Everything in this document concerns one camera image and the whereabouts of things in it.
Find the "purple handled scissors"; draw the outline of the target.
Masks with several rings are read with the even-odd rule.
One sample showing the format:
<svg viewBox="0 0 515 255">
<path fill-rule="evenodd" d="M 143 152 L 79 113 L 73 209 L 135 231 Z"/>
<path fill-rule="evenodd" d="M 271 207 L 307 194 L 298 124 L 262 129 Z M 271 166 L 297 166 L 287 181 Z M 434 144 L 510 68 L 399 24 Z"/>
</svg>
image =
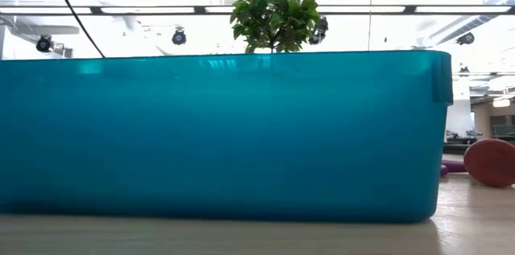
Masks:
<svg viewBox="0 0 515 255">
<path fill-rule="evenodd" d="M 440 176 L 446 176 L 449 173 L 466 173 L 466 167 L 463 161 L 443 160 L 440 167 Z"/>
</svg>

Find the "large teal plastic tray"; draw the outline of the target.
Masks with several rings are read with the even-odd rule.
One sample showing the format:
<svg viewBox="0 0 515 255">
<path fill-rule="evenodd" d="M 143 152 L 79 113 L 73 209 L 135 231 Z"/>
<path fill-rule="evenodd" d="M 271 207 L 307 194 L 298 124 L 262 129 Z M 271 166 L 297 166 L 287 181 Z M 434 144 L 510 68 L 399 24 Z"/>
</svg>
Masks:
<svg viewBox="0 0 515 255">
<path fill-rule="evenodd" d="M 0 61 L 0 214 L 418 222 L 451 56 Z"/>
</svg>

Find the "long ceiling light rail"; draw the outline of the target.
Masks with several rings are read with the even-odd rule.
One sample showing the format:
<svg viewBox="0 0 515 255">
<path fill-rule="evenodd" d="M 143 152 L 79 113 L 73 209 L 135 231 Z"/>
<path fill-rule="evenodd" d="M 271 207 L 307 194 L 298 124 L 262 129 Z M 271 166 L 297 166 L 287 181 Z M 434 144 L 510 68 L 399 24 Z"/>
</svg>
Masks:
<svg viewBox="0 0 515 255">
<path fill-rule="evenodd" d="M 321 15 L 515 15 L 515 5 L 322 5 Z M 0 5 L 0 14 L 22 16 L 161 16 L 229 15 L 231 6 L 14 6 Z"/>
</svg>

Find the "green potted plant black pot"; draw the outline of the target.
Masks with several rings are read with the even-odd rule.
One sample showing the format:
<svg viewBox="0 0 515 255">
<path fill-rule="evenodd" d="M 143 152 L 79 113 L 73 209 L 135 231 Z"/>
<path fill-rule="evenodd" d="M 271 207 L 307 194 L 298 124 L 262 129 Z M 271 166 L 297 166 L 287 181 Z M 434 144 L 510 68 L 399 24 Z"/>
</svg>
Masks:
<svg viewBox="0 0 515 255">
<path fill-rule="evenodd" d="M 229 20 L 233 38 L 244 39 L 246 54 L 301 51 L 320 24 L 317 8 L 316 0 L 236 0 Z"/>
</svg>

